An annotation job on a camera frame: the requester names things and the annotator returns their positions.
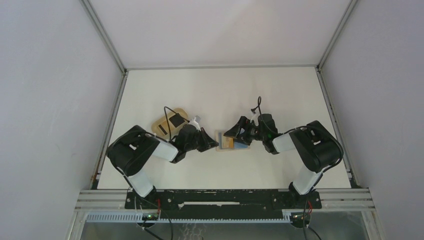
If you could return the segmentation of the orange credit card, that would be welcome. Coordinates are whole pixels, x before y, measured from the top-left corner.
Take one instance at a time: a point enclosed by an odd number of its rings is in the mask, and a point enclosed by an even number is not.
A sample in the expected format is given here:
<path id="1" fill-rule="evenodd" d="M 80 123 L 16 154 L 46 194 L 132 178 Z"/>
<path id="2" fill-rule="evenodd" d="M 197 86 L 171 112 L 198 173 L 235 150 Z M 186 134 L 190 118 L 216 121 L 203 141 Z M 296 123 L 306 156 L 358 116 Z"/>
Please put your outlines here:
<path id="1" fill-rule="evenodd" d="M 233 149 L 233 138 L 230 137 L 222 137 L 220 139 L 220 148 L 221 149 Z"/>

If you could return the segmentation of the beige oval tray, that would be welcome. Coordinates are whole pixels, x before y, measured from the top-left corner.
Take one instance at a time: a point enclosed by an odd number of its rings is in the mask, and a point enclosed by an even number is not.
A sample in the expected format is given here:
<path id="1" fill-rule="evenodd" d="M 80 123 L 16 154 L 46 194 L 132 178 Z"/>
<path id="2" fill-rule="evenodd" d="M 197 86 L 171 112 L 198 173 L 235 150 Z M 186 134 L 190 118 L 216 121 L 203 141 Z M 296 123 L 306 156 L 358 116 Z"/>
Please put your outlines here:
<path id="1" fill-rule="evenodd" d="M 189 122 L 189 115 L 182 108 L 164 107 L 164 115 L 151 125 L 151 131 L 161 138 L 171 139 Z"/>

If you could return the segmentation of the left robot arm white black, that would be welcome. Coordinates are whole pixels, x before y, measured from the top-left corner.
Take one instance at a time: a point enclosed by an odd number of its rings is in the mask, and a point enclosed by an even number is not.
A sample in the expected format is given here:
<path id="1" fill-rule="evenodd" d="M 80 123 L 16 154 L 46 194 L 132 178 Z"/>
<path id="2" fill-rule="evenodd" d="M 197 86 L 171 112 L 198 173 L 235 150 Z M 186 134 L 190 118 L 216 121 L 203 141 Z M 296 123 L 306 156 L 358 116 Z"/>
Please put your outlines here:
<path id="1" fill-rule="evenodd" d="M 106 156 L 129 187 L 137 193 L 138 204 L 149 209 L 157 200 L 153 192 L 156 188 L 143 170 L 150 159 L 156 157 L 176 164 L 189 151 L 197 150 L 202 153 L 218 146 L 219 143 L 204 128 L 197 128 L 192 124 L 184 125 L 170 141 L 135 125 L 109 145 Z"/>

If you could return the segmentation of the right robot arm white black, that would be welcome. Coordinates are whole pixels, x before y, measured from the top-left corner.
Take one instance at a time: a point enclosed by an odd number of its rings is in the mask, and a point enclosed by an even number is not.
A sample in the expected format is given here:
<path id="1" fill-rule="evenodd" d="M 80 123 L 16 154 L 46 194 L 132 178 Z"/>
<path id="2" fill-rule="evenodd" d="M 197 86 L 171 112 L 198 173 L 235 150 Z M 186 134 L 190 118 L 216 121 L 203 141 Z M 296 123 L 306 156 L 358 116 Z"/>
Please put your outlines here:
<path id="1" fill-rule="evenodd" d="M 343 159 L 344 150 L 338 140 L 318 121 L 279 133 L 271 114 L 258 116 L 257 121 L 241 116 L 239 121 L 224 134 L 238 143 L 249 146 L 261 141 L 268 153 L 296 150 L 303 167 L 289 185 L 289 203 L 302 208 L 324 173 L 337 166 Z"/>

